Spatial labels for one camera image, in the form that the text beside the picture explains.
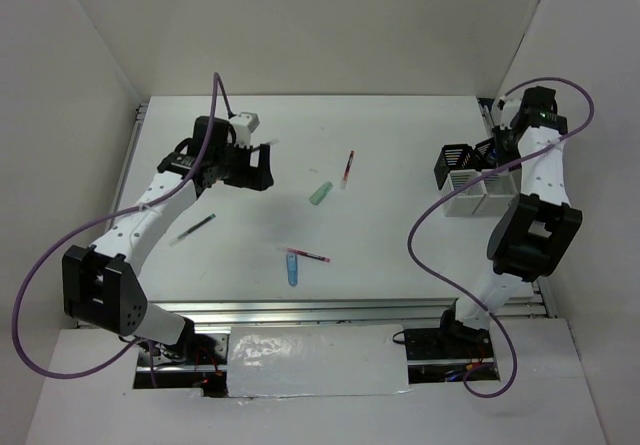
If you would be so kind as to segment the clear spray bottle blue cap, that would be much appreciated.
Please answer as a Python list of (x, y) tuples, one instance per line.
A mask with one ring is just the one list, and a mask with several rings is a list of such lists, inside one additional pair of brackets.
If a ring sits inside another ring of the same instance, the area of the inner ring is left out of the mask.
[(495, 148), (492, 148), (488, 152), (486, 156), (486, 160), (487, 160), (487, 163), (490, 164), (492, 168), (497, 168), (500, 165), (499, 157)]

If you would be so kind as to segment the green lead case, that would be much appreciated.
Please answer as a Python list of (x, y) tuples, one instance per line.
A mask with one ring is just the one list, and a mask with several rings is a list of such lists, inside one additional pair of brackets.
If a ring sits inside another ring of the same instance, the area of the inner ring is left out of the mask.
[(323, 183), (309, 197), (309, 202), (314, 206), (318, 206), (327, 197), (327, 195), (332, 191), (332, 189), (333, 189), (333, 183), (332, 182), (327, 181), (327, 182)]

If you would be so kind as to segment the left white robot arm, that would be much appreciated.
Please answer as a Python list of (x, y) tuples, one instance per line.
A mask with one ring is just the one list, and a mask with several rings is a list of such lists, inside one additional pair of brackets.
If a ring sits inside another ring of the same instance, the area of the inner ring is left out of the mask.
[(193, 321), (150, 303), (138, 276), (173, 222), (205, 190), (218, 182), (255, 191), (273, 185), (269, 144), (251, 144), (258, 125), (258, 116), (250, 112), (228, 120), (197, 118), (192, 136), (161, 161), (132, 211), (90, 246), (65, 252), (65, 314), (120, 336), (161, 344), (176, 364), (193, 359), (200, 339)]

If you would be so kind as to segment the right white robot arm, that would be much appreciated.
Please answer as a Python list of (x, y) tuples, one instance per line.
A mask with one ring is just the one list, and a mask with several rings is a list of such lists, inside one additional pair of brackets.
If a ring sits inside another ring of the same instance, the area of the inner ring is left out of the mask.
[(510, 201), (487, 245), (488, 271), (446, 310), (436, 344), (448, 357), (460, 356), (470, 344), (488, 337), (490, 315), (517, 290), (549, 276), (577, 234), (583, 215), (571, 206), (564, 186), (562, 137), (567, 119), (558, 114), (556, 91), (526, 89), (519, 100), (501, 99), (493, 109), (490, 151), (479, 151), (483, 168), (499, 168), (533, 154), (518, 164), (520, 191)]

